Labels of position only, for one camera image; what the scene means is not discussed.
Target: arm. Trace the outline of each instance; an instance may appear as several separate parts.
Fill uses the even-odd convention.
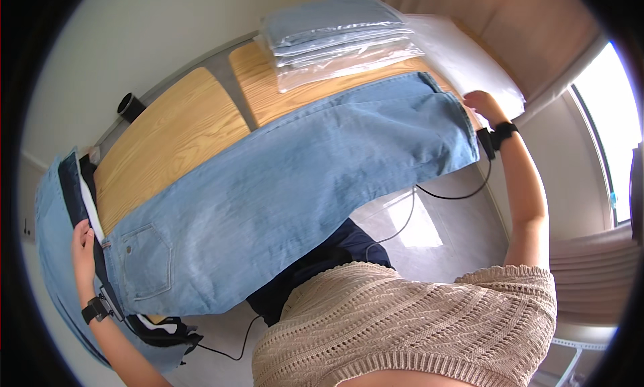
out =
[[[88,220],[79,222],[71,238],[71,258],[74,263],[76,288],[80,307],[85,308],[94,293],[94,231]],[[141,355],[118,329],[110,317],[100,323],[93,319],[90,329],[103,353],[123,383],[129,387],[171,387],[165,378]]]
[[[464,104],[485,117],[492,128],[510,122],[488,93],[474,91]],[[548,207],[541,176],[519,133],[501,143],[501,159],[512,216],[510,246],[503,265],[536,265],[549,268]]]

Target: hand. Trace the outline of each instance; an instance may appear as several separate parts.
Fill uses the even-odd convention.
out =
[[[503,113],[501,107],[492,95],[487,92],[470,92],[463,96],[463,104],[485,117],[489,121],[492,129],[495,129],[501,123],[510,123],[510,120],[505,117],[505,113]]]
[[[74,276],[79,294],[91,290],[94,293],[94,230],[90,221],[78,222],[71,235],[71,262],[74,264]]]

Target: black cylindrical container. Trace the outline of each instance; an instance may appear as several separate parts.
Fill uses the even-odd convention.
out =
[[[145,109],[146,106],[139,99],[128,93],[119,103],[117,113],[128,123],[132,123]]]

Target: forearm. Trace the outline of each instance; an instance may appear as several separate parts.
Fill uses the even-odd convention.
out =
[[[92,286],[79,286],[78,294],[81,307],[95,295]],[[153,386],[170,387],[165,378],[143,357],[125,335],[120,331],[112,318],[107,317],[99,322],[90,321],[90,329],[96,337],[101,350],[118,376],[128,387]]]
[[[543,182],[519,133],[501,143],[501,159],[512,216],[505,265],[549,268],[548,207]]]

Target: beige curtain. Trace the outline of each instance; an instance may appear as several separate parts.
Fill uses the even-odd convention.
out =
[[[403,13],[451,16],[508,71],[527,119],[558,97],[606,44],[579,0],[383,0]]]
[[[552,241],[550,270],[557,289],[558,319],[583,325],[615,325],[631,291],[642,247],[630,225],[583,238]]]

